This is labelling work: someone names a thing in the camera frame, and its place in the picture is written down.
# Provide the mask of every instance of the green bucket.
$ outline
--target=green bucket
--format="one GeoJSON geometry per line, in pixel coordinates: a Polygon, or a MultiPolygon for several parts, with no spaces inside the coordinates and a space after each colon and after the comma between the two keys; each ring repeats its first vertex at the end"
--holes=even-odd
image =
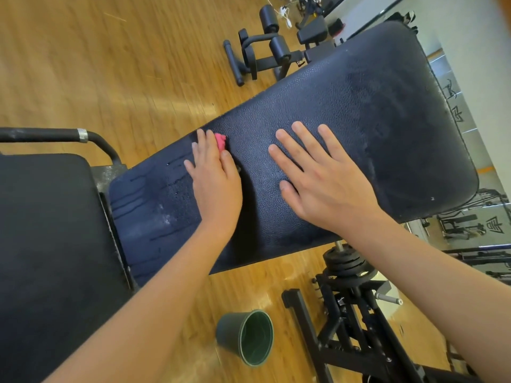
{"type": "Polygon", "coordinates": [[[237,354],[251,367],[266,361],[273,346],[273,324],[262,310],[247,313],[227,313],[217,324],[217,342],[237,354]]]}

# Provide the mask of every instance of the forearm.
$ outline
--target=forearm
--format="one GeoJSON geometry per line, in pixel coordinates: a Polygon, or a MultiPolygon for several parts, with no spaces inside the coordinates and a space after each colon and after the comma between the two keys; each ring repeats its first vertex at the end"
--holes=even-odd
{"type": "Polygon", "coordinates": [[[156,381],[225,242],[199,226],[175,256],[47,382],[156,381]]]}
{"type": "Polygon", "coordinates": [[[412,300],[485,381],[506,380],[509,287],[431,247],[387,215],[355,215],[349,222],[343,238],[412,300]]]}

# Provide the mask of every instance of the finger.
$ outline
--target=finger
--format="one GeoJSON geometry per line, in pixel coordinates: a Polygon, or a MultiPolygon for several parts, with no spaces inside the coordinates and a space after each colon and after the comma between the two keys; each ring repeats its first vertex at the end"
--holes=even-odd
{"type": "Polygon", "coordinates": [[[275,136],[303,170],[314,165],[314,159],[310,154],[308,154],[284,129],[278,129],[275,136]]]}
{"type": "Polygon", "coordinates": [[[299,218],[304,218],[302,200],[296,189],[287,181],[282,180],[279,184],[281,188],[281,195],[284,201],[291,207],[299,218]]]}
{"type": "Polygon", "coordinates": [[[215,134],[208,130],[206,132],[206,153],[208,159],[216,159],[220,158],[220,152],[218,151],[218,144],[215,134]]]}
{"type": "Polygon", "coordinates": [[[189,160],[184,161],[184,167],[186,168],[188,174],[192,176],[192,179],[194,179],[195,175],[195,167],[193,166],[193,163],[189,160]]]}
{"type": "Polygon", "coordinates": [[[202,161],[205,160],[206,155],[206,134],[204,130],[197,129],[197,160],[195,160],[195,165],[201,164],[202,161]]]}
{"type": "Polygon", "coordinates": [[[220,162],[222,163],[222,169],[227,175],[227,179],[239,179],[240,174],[234,163],[233,156],[231,156],[228,151],[222,151],[222,153],[220,153],[220,162]]]}
{"type": "Polygon", "coordinates": [[[307,152],[309,152],[314,160],[322,162],[330,158],[318,140],[316,140],[303,123],[296,121],[291,125],[291,129],[293,129],[300,140],[302,140],[303,145],[307,148],[307,152]]]}
{"type": "Polygon", "coordinates": [[[297,165],[292,162],[277,145],[270,145],[268,147],[268,152],[279,168],[282,169],[287,177],[289,177],[289,180],[291,180],[294,185],[297,185],[300,177],[303,175],[302,170],[298,168],[297,165]]]}
{"type": "Polygon", "coordinates": [[[197,142],[192,142],[192,154],[193,154],[193,160],[196,161],[199,157],[199,150],[198,150],[197,142]]]}
{"type": "Polygon", "coordinates": [[[337,161],[351,160],[334,133],[325,124],[318,126],[318,132],[327,144],[330,156],[337,161]]]}

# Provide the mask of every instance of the floor plank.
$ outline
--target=floor plank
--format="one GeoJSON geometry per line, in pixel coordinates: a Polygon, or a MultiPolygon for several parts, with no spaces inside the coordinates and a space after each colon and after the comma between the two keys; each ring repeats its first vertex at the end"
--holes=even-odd
{"type": "MultiPolygon", "coordinates": [[[[236,86],[222,42],[239,52],[243,26],[261,33],[265,0],[3,0],[0,10],[0,118],[3,126],[86,128],[134,166],[274,83],[271,71],[236,86]]],[[[282,27],[290,49],[294,29],[282,27]]],[[[257,44],[258,56],[270,54],[257,44]]],[[[250,119],[240,126],[250,126],[250,119]]],[[[76,153],[109,160],[92,144],[0,145],[5,154],[76,153]]],[[[208,277],[162,382],[315,381],[303,340],[281,292],[300,288],[314,324],[325,321],[310,279],[324,267],[320,247],[208,277]],[[275,326],[269,360],[249,368],[214,342],[229,311],[264,309],[275,326]]],[[[448,368],[443,338],[406,301],[393,326],[410,354],[448,368]]],[[[332,368],[336,381],[360,376],[332,368]]]]}

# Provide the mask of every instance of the red object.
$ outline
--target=red object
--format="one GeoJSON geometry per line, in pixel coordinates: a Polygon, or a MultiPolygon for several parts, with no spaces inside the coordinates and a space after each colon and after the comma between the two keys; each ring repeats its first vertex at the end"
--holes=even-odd
{"type": "Polygon", "coordinates": [[[225,140],[227,140],[227,136],[215,133],[215,138],[217,139],[217,145],[218,145],[218,151],[224,151],[225,150],[225,140]]]}

